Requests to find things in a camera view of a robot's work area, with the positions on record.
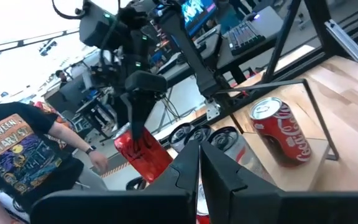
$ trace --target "chair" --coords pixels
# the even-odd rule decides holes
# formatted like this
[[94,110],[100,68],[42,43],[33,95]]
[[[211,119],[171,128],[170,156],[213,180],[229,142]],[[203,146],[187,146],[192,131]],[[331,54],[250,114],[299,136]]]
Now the chair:
[[74,114],[71,111],[63,111],[62,116],[74,125],[77,133],[87,128],[83,126],[83,123],[87,122],[87,120],[85,120],[80,114]]

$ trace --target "keyboard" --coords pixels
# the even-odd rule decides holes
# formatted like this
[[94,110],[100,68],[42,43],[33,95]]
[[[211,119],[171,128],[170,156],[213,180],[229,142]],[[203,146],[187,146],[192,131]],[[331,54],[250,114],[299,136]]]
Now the keyboard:
[[242,21],[238,26],[227,32],[227,40],[233,56],[243,53],[265,39],[249,21]]

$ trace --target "coca-cola logo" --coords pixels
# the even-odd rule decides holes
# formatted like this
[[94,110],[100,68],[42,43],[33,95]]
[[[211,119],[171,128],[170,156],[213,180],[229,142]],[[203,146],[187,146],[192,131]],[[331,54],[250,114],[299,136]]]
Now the coca-cola logo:
[[[300,150],[300,153],[296,155],[296,159],[302,162],[308,161],[310,159],[311,149],[299,124],[296,122],[290,107],[283,103],[279,111],[275,113],[273,117],[277,118],[277,125],[281,132],[288,136],[288,146],[296,146]],[[286,120],[289,120],[289,124],[285,124],[284,121]]]

